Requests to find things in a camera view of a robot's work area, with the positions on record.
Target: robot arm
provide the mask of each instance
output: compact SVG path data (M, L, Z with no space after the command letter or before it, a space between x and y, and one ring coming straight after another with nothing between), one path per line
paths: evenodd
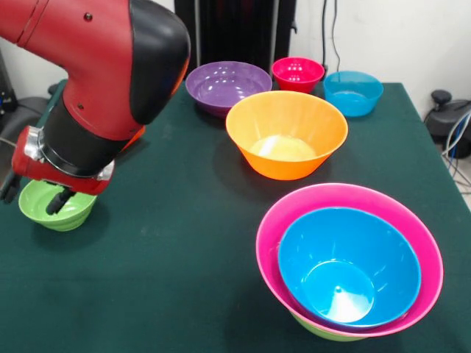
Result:
M74 193L108 186L116 155L180 85L188 32L150 0L0 0L0 14L0 37L68 72L63 98L44 128L21 133L12 163L17 175L65 187L54 213Z

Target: plastic bowl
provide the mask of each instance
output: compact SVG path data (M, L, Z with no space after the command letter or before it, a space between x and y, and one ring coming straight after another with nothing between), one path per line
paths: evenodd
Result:
M348 133L347 121L332 104L286 90L240 101L227 115L226 127L252 168L279 180L311 174Z
M186 79L186 89L196 103L220 118L225 118L240 100L271 90L272 84L272 78L264 70L238 61L202 65Z
M300 216L326 207L350 207L376 215L408 240L419 259L422 282L417 300L397 320L361 332L336 329L312 315L290 295L278 268L277 249L288 227ZM352 341L390 335L417 323L435 305L443 284L442 256L427 227L407 207L375 190L349 184L318 184L296 190L276 202L258 228L256 253L263 279L276 298L312 333L329 340Z
M373 76L357 71L339 71L324 80L325 99L345 116L369 114L383 94L383 85Z
M304 57L284 57L272 66L273 76L281 90L310 93L324 76L324 67Z
M59 213L48 215L47 205L62 190L60 186L32 180L21 191L18 202L21 212L34 222L58 232L80 227L90 215L96 196L78 193L67 201Z
M419 260L408 241L391 224L352 208L298 218L281 240L278 263L294 298L338 327L391 322L420 289Z

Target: lime green bowl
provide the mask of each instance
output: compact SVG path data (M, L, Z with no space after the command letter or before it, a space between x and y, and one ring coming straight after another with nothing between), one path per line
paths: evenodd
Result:
M343 335L337 335L335 333L330 333L330 332L324 331L323 329L318 329L317 327L310 325L308 322L304 321L298 315L295 315L293 313L291 314L294 316L296 321L301 324L302 327L307 329L309 332L319 337L322 337L326 340L336 340L337 342L353 342L354 340L363 340L365 338L365 337L343 336Z
M58 232L80 227L90 215L96 196L78 193L67 201L59 213L48 215L47 205L62 190L62 187L47 182L31 181L21 191L18 202L21 212L34 222Z

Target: red bowl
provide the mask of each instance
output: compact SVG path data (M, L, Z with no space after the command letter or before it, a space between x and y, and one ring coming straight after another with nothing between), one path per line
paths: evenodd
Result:
M273 76L281 90L310 93L324 76L324 67L305 57L284 57L272 66Z

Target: light blue bowl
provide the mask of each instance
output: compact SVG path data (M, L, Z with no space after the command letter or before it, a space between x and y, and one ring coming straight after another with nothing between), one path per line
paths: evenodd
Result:
M382 219L351 208L298 218L281 240L278 264L306 310L349 329L399 318L420 289L420 265L408 241Z
M339 71L324 80L325 100L347 117L369 114L383 94L383 85L358 71Z

